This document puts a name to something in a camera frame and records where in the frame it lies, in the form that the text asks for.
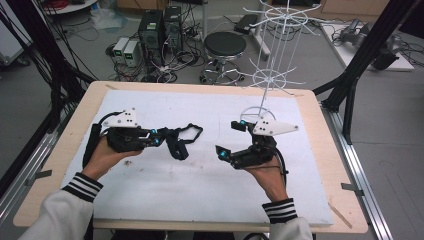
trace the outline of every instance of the velcro strap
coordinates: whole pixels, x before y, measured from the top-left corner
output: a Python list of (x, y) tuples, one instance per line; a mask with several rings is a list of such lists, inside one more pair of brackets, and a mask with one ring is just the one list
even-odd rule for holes
[[(196, 136), (193, 139), (178, 139), (180, 132), (186, 131), (190, 128), (195, 128), (198, 130)], [(203, 132), (203, 128), (190, 123), (185, 128), (168, 129), (165, 127), (158, 129), (158, 132), (165, 135), (166, 144), (168, 145), (168, 149), (172, 157), (178, 160), (185, 160), (189, 156), (185, 145), (195, 142)]]

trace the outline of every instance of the black frame pole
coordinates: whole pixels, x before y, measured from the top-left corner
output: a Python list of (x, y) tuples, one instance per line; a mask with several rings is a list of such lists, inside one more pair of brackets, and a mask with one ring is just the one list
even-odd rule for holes
[[(51, 100), (53, 111), (50, 129), (53, 130), (59, 124), (60, 112), (64, 105), (67, 102), (79, 102), (84, 96), (85, 90), (82, 88), (80, 80), (88, 84), (95, 80), (76, 69), (66, 60), (32, 0), (6, 0), (6, 2), (50, 68), (51, 82), (49, 85), (52, 90)], [(32, 56), (31, 50), (25, 44), (22, 47), (25, 51), (29, 51), (28, 54)]]
[(403, 17), (412, 7), (414, 0), (391, 0), (377, 22), (359, 47), (346, 70), (336, 79), (313, 90), (319, 95), (333, 88), (330, 96), (322, 102), (323, 108), (338, 112), (340, 104), (346, 98), (343, 119), (343, 136), (351, 145), (351, 127), (356, 85), (370, 63), (378, 56), (380, 49), (397, 28)]

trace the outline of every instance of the plastic bag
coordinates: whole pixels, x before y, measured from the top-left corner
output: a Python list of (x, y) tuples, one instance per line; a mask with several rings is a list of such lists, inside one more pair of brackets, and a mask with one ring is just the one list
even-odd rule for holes
[(122, 28), (122, 17), (116, 16), (111, 9), (92, 10), (91, 15), (96, 29)]

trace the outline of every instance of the round stool seat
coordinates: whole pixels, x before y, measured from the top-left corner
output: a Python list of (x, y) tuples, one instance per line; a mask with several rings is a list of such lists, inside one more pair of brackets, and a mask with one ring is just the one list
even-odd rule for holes
[(204, 41), (206, 50), (216, 56), (236, 56), (246, 49), (246, 41), (231, 32), (209, 34)]

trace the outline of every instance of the wrist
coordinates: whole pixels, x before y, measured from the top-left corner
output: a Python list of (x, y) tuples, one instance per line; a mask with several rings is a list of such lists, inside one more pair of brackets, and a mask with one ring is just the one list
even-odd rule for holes
[(287, 192), (283, 188), (268, 189), (265, 190), (265, 193), (271, 202), (280, 202), (289, 198)]
[(101, 174), (99, 174), (99, 173), (97, 173), (95, 171), (91, 171), (89, 168), (84, 168), (81, 171), (81, 173), (84, 174), (86, 177), (94, 180), (94, 181), (99, 180), (99, 178), (102, 176)]

